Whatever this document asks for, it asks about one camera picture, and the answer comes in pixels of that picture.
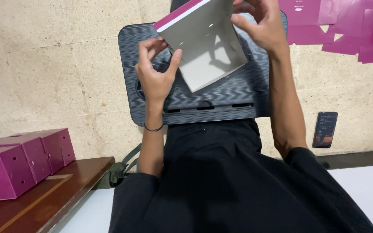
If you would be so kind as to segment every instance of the beige wall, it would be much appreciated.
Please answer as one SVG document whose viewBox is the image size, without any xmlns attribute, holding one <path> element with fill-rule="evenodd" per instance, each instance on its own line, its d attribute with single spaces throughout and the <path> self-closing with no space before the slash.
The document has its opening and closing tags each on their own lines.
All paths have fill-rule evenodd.
<svg viewBox="0 0 373 233">
<path fill-rule="evenodd" d="M 0 137 L 68 127 L 76 157 L 121 160 L 141 141 L 129 114 L 117 45 L 128 24 L 155 22 L 169 0 L 0 0 Z M 373 150 L 373 64 L 292 46 L 293 72 L 311 145 L 319 111 L 339 112 L 331 149 Z M 269 118 L 263 150 L 278 156 Z"/>
</svg>

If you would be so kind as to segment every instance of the person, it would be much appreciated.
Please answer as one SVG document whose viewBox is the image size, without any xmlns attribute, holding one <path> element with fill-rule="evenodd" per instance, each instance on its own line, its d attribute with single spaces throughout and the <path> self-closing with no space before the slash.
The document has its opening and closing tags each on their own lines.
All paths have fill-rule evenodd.
<svg viewBox="0 0 373 233">
<path fill-rule="evenodd" d="M 168 126 L 164 100 L 182 51 L 165 73 L 151 61 L 168 44 L 139 43 L 138 78 L 146 120 L 138 173 L 114 193 L 109 232 L 373 232 L 373 225 L 306 144 L 302 108 L 277 0 L 234 1 L 231 22 L 269 55 L 274 146 L 283 161 L 262 155 L 254 119 Z"/>
</svg>

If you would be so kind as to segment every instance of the smartphone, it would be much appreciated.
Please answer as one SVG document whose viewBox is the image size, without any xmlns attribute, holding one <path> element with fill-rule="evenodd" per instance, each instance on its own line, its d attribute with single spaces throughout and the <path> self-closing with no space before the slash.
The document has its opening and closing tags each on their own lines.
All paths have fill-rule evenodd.
<svg viewBox="0 0 373 233">
<path fill-rule="evenodd" d="M 337 112 L 319 112 L 315 137 L 313 138 L 313 148 L 330 148 L 337 119 Z"/>
</svg>

